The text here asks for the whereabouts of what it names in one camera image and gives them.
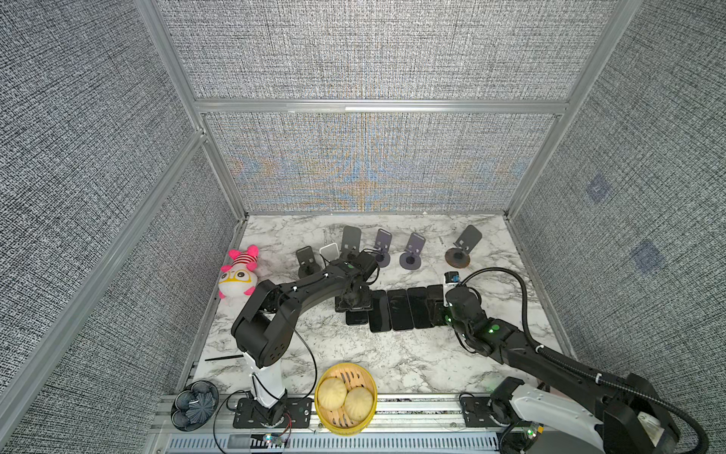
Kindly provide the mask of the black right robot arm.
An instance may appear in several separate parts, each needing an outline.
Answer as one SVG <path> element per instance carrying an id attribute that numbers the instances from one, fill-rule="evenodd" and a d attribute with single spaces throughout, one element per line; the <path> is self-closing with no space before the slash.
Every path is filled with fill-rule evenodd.
<path id="1" fill-rule="evenodd" d="M 478 355 L 555 389 L 506 379 L 492 394 L 498 422 L 540 423 L 604 453 L 671 453 L 678 445 L 680 429 L 646 378 L 601 372 L 537 344 L 516 325 L 487 316 L 465 286 L 444 287 L 444 321 Z"/>

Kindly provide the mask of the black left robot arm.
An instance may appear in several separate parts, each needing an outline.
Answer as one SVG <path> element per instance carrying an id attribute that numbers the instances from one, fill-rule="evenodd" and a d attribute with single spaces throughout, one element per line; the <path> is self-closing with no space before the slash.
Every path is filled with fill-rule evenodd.
<path id="1" fill-rule="evenodd" d="M 304 312 L 331 299 L 338 300 L 338 309 L 342 312 L 370 310 L 369 279 L 379 272 L 372 253 L 349 253 L 295 282 L 278 285 L 265 280 L 257 286 L 236 317 L 231 334 L 253 374 L 274 376 L 268 382 L 253 384 L 259 403 L 270 408 L 285 395 L 276 363 L 289 349 L 298 319 Z"/>

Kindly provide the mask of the white folding phone stand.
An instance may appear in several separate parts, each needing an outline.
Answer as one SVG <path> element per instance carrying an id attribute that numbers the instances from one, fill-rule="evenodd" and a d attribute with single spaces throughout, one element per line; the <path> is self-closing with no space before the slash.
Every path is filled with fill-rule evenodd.
<path id="1" fill-rule="evenodd" d="M 340 248 L 336 243 L 327 244 L 319 249 L 319 254 L 324 262 L 332 262 L 340 258 Z"/>

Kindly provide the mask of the brown right phone stand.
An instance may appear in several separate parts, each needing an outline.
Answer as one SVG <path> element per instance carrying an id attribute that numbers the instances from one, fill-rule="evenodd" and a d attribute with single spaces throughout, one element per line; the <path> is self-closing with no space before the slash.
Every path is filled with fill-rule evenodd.
<path id="1" fill-rule="evenodd" d="M 446 263 L 456 269 L 465 269 L 471 263 L 471 253 L 482 239 L 482 234 L 474 225 L 468 225 L 454 246 L 446 251 L 444 259 Z"/>

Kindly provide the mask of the purple round phone stand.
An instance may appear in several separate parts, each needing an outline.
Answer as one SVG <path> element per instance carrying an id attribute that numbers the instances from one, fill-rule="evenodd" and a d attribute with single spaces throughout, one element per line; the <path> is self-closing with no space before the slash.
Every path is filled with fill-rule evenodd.
<path id="1" fill-rule="evenodd" d="M 391 263 L 391 255 L 389 254 L 391 241 L 391 232 L 383 228 L 379 228 L 374 242 L 374 258 L 381 269 L 387 268 L 389 263 Z"/>

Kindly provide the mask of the black round phone stand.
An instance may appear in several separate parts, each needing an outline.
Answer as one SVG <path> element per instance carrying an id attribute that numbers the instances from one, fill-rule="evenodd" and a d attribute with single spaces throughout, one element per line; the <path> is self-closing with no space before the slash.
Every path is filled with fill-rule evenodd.
<path id="1" fill-rule="evenodd" d="M 298 278 L 302 279 L 321 271 L 321 265 L 316 260 L 311 246 L 302 247 L 295 255 L 299 264 Z"/>

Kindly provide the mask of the left steamed bun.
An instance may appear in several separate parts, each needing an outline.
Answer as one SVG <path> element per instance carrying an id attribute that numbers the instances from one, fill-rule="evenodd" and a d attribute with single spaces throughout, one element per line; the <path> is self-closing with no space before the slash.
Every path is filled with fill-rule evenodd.
<path id="1" fill-rule="evenodd" d="M 348 393 L 345 382 L 340 378 L 325 378 L 318 388 L 318 403 L 323 410 L 336 412 L 345 402 Z"/>

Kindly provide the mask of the steamed bun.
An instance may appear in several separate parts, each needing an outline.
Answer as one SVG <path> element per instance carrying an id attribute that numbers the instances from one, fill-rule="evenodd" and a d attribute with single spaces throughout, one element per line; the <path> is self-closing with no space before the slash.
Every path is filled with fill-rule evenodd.
<path id="1" fill-rule="evenodd" d="M 323 410 L 336 412 L 345 402 L 348 393 L 345 382 L 340 378 L 325 378 L 318 388 L 318 403 Z"/>
<path id="2" fill-rule="evenodd" d="M 374 406 L 374 396 L 365 387 L 356 387 L 349 391 L 344 401 L 343 409 L 349 420 L 364 421 Z"/>

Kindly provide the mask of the yellow bamboo steamer basket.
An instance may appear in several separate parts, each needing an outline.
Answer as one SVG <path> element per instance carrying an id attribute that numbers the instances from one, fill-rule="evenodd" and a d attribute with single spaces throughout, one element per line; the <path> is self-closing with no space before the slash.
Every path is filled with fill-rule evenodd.
<path id="1" fill-rule="evenodd" d="M 364 421 L 357 423 L 349 420 L 344 412 L 343 406 L 336 412 L 329 412 L 328 410 L 323 410 L 320 407 L 317 396 L 319 385 L 323 382 L 323 380 L 325 380 L 325 378 L 332 378 L 332 376 L 340 378 L 345 382 L 348 393 L 351 389 L 356 387 L 365 387 L 372 393 L 374 396 L 374 406 L 372 406 L 371 412 Z M 315 390 L 314 403 L 316 407 L 316 414 L 319 416 L 321 423 L 323 423 L 329 431 L 340 436 L 353 436 L 363 431 L 363 429 L 371 423 L 372 418 L 374 418 L 375 415 L 377 398 L 376 384 L 371 374 L 366 369 L 353 363 L 340 363 L 329 368 L 321 376 Z"/>

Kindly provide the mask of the right steamed bun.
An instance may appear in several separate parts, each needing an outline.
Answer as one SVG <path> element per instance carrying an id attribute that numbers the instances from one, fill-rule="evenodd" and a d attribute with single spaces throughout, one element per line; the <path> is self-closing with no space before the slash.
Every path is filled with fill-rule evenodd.
<path id="1" fill-rule="evenodd" d="M 374 396 L 365 387 L 356 387 L 349 391 L 344 401 L 343 409 L 349 420 L 364 421 L 374 406 Z"/>

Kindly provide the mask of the pink white plush toy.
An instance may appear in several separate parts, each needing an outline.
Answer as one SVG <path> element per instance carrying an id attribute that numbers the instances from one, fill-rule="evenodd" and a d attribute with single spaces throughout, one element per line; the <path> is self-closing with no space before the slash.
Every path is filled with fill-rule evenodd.
<path id="1" fill-rule="evenodd" d="M 259 248 L 256 245 L 249 246 L 245 251 L 232 249 L 228 251 L 232 260 L 231 265 L 223 266 L 220 271 L 217 288 L 219 297 L 245 298 L 251 296 L 257 286 Z"/>

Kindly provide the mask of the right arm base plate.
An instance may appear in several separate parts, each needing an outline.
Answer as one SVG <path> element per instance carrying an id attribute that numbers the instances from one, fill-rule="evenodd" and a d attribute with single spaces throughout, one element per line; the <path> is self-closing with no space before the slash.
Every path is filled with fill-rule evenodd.
<path id="1" fill-rule="evenodd" d="M 499 423 L 493 418 L 491 399 L 488 395 L 461 393 L 458 401 L 465 427 L 468 429 L 499 427 Z"/>

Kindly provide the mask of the aluminium front rail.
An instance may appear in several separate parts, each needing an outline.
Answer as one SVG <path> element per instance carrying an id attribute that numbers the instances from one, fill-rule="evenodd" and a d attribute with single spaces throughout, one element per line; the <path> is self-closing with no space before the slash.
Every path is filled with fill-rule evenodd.
<path id="1" fill-rule="evenodd" d="M 316 410 L 308 429 L 235 429 L 236 402 L 223 404 L 195 431 L 178 431 L 171 423 L 172 397 L 157 407 L 145 453 L 497 453 L 503 442 L 544 436 L 542 452 L 593 452 L 593 446 L 545 427 L 535 431 L 521 423 L 468 429 L 457 393 L 383 393 L 374 419 L 360 433 L 340 436 L 327 429 Z"/>

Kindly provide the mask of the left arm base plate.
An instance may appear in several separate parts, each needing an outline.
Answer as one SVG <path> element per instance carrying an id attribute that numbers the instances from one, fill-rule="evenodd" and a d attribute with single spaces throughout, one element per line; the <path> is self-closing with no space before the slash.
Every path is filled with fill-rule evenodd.
<path id="1" fill-rule="evenodd" d="M 310 398 L 287 399 L 271 408 L 255 399 L 241 397 L 236 401 L 233 427 L 235 429 L 308 429 L 312 416 Z"/>

